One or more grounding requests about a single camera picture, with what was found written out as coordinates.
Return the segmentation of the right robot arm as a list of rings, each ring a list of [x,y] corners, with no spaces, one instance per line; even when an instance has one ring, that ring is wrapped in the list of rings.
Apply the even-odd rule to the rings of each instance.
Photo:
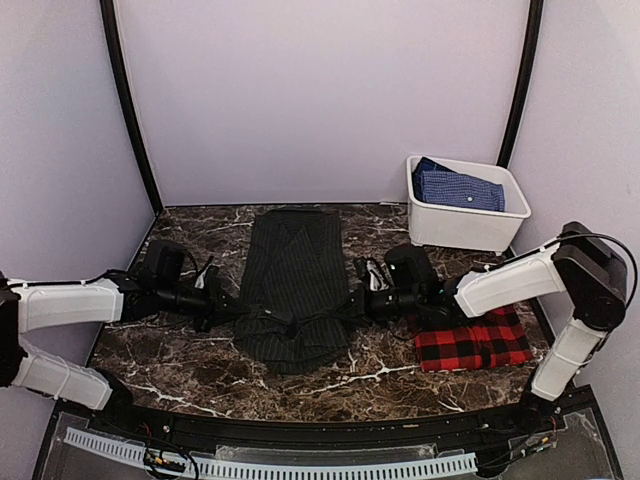
[[[547,420],[548,404],[561,397],[622,324],[639,287],[639,265],[631,250],[580,222],[565,224],[558,236],[533,250],[449,279],[439,278],[424,250],[411,245],[388,251],[391,284],[386,288],[368,285],[372,275],[365,260],[356,265],[360,283],[337,309],[352,319],[380,322],[416,315],[451,327],[499,307],[559,295],[570,301],[570,317],[531,375],[528,397],[511,410],[510,424],[521,434]]]

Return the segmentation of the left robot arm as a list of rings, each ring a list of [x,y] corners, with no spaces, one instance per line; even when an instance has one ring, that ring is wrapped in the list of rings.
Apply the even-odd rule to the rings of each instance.
[[[22,387],[101,412],[120,436],[141,427],[132,394],[114,375],[52,355],[24,340],[30,331],[84,323],[130,323],[168,313],[190,318],[198,332],[233,321],[249,307],[227,293],[212,263],[193,281],[182,272],[190,252],[167,240],[149,243],[142,263],[89,280],[1,280],[1,385]]]

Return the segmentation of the black pinstriped long sleeve shirt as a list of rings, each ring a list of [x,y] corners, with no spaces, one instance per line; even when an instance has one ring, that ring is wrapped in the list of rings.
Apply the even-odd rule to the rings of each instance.
[[[256,217],[241,282],[248,313],[236,347],[280,375],[332,363],[349,346],[338,308],[349,294],[335,211],[275,209]]]

